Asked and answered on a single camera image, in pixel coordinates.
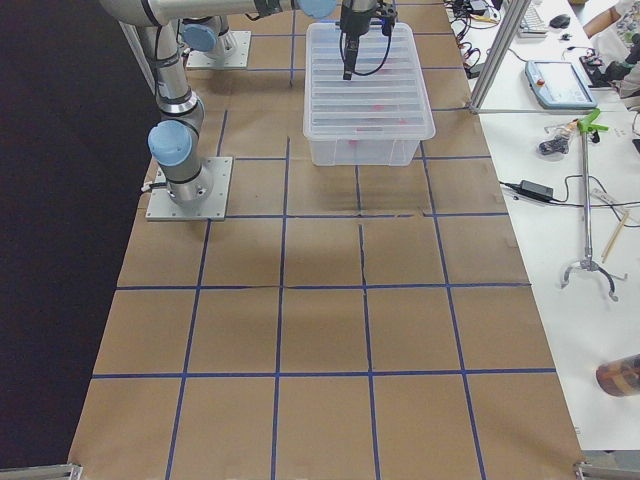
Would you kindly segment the clear plastic box lid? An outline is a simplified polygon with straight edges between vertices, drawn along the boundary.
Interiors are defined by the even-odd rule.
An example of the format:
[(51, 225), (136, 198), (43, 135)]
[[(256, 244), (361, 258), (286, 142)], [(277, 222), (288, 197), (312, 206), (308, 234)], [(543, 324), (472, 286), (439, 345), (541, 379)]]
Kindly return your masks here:
[(413, 31), (399, 22), (392, 36), (373, 26), (360, 38), (357, 69), (343, 78), (340, 29), (318, 22), (306, 33), (304, 135), (313, 141), (428, 140), (436, 129)]

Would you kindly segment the clear plastic storage box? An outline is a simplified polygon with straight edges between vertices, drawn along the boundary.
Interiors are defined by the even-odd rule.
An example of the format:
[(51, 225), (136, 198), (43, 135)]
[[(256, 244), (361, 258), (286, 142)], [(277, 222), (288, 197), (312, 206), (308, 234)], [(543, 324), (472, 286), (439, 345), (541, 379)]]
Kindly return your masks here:
[(311, 134), (305, 137), (309, 142), (312, 163), (316, 166), (403, 167), (414, 158), (419, 143), (431, 140), (434, 134), (410, 139), (339, 139), (336, 136), (321, 139)]

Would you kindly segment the robot teach pendant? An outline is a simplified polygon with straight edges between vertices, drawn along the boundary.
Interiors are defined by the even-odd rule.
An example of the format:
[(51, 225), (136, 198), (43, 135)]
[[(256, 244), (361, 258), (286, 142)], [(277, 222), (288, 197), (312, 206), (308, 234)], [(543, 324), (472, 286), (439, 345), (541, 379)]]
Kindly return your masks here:
[(524, 72), (544, 109), (589, 110), (597, 106), (588, 84), (570, 62), (527, 61)]

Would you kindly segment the black computer mouse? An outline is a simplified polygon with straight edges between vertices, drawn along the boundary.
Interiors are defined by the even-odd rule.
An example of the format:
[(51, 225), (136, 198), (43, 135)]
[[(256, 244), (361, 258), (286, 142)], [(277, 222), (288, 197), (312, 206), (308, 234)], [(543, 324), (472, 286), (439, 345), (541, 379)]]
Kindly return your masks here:
[(549, 21), (549, 27), (553, 29), (566, 29), (571, 22), (571, 17), (567, 14), (559, 14)]

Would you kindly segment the black power adapter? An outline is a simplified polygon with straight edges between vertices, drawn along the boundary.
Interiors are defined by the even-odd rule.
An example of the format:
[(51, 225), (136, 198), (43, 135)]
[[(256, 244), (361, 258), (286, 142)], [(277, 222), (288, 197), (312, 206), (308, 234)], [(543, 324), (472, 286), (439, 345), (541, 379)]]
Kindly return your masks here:
[(529, 199), (543, 203), (550, 203), (554, 200), (554, 191), (551, 187), (535, 182), (521, 180), (519, 183), (502, 182), (502, 185)]

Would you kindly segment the reacher grabber tool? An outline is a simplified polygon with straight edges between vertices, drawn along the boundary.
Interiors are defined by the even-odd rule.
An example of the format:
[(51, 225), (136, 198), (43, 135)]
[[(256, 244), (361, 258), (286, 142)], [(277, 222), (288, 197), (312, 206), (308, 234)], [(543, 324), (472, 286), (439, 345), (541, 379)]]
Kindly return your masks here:
[(569, 264), (565, 269), (560, 287), (565, 288), (570, 283), (570, 275), (577, 271), (585, 271), (590, 273), (599, 273), (604, 276), (608, 282), (608, 296), (618, 302), (619, 298), (616, 294), (616, 285), (612, 274), (607, 272), (593, 258), (593, 241), (592, 241), (592, 214), (591, 214), (591, 197), (590, 197), (590, 172), (589, 172), (589, 152), (588, 152), (588, 135), (590, 133), (606, 131), (607, 127), (596, 123), (601, 111), (595, 108), (592, 112), (578, 121), (578, 131), (581, 141), (581, 177), (582, 177), (582, 210), (584, 222), (584, 255), (581, 259)]

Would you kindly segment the brown paper table cover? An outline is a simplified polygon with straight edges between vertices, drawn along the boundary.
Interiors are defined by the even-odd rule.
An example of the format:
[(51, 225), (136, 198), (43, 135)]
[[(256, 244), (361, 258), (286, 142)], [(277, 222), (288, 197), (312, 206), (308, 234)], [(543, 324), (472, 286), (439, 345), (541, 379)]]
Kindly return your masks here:
[(401, 1), (437, 128), (318, 167), (302, 14), (191, 74), (228, 218), (138, 211), (69, 459), (87, 479), (569, 479), (581, 458), (439, 1)]

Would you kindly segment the wooden chopsticks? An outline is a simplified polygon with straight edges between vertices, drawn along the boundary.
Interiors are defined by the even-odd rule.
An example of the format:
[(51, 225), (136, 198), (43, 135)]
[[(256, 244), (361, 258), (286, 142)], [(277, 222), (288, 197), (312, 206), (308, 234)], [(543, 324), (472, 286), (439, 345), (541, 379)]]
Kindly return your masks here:
[(615, 229), (613, 230), (613, 232), (612, 232), (612, 234), (611, 234), (611, 236), (610, 236), (610, 238), (609, 238), (609, 240), (608, 240), (608, 242), (607, 242), (607, 244), (606, 244), (606, 246), (605, 246), (605, 248), (604, 248), (604, 250), (602, 252), (602, 255), (601, 255), (602, 262), (605, 262), (608, 259), (612, 249), (614, 248), (614, 245), (615, 245), (619, 235), (621, 234), (622, 230), (625, 227), (625, 224), (626, 224), (626, 221), (628, 220), (628, 218), (629, 218), (629, 212), (625, 211), (622, 214), (622, 216), (621, 216), (619, 222), (617, 223)]

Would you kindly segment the brown bottle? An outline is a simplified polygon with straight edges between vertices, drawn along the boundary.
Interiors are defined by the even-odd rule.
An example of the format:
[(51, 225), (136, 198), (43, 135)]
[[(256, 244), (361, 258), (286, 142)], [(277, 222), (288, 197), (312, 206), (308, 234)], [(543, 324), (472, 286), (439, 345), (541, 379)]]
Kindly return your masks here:
[(596, 370), (600, 388), (615, 397), (639, 394), (639, 355), (628, 356), (600, 365)]

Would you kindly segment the aluminium frame post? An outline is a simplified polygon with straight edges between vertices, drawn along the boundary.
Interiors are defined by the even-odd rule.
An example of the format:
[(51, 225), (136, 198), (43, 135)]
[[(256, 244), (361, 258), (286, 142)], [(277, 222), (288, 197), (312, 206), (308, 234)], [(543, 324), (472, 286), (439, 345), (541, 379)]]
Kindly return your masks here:
[(478, 114), (495, 80), (501, 63), (530, 4), (529, 0), (511, 1), (488, 53), (484, 67), (471, 92), (468, 108)]

